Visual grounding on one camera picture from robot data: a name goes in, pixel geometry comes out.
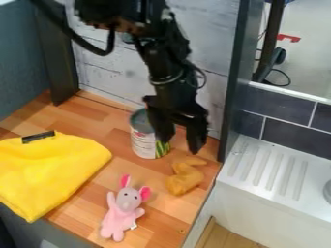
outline plush toy ear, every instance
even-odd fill
[[[125,174],[122,176],[121,178],[121,188],[125,188],[125,187],[128,187],[130,183],[130,175],[129,174]]]
[[[142,186],[141,189],[139,190],[141,199],[143,201],[147,201],[149,197],[151,196],[151,189],[146,186]]]

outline orange toy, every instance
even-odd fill
[[[193,166],[205,166],[206,161],[196,157],[184,157],[175,160],[172,168],[175,175],[166,179],[168,191],[175,196],[180,196],[193,189],[204,179],[204,174]]]

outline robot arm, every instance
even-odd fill
[[[189,41],[166,0],[75,0],[75,14],[81,21],[109,30],[105,51],[88,44],[64,26],[43,1],[31,1],[71,39],[98,55],[113,51],[115,31],[129,35],[129,42],[135,45],[148,67],[149,80],[156,91],[155,96],[143,98],[156,136],[168,142],[175,134],[174,124],[178,124],[187,128],[192,153],[196,154],[206,143],[208,112],[196,102],[197,90],[204,86],[206,76],[188,60]],[[201,86],[197,73],[204,78]]]

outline white brick wall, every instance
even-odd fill
[[[73,15],[73,0],[67,1],[72,27],[93,44],[105,47],[106,31],[87,27]],[[223,117],[227,76],[239,0],[170,0],[178,22],[187,33],[193,61],[208,75],[198,100],[210,111],[210,135],[218,138]],[[135,48],[119,36],[115,51],[99,57],[74,45],[80,86],[134,107],[143,106],[141,98],[153,93],[147,69]]]

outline pink stuffed mouse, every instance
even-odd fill
[[[122,241],[124,231],[134,225],[135,220],[144,215],[145,210],[138,208],[141,202],[146,201],[150,195],[150,188],[143,186],[140,190],[128,187],[130,176],[123,175],[121,179],[121,190],[114,197],[112,192],[107,194],[109,212],[102,221],[100,235],[111,238],[116,242]]]

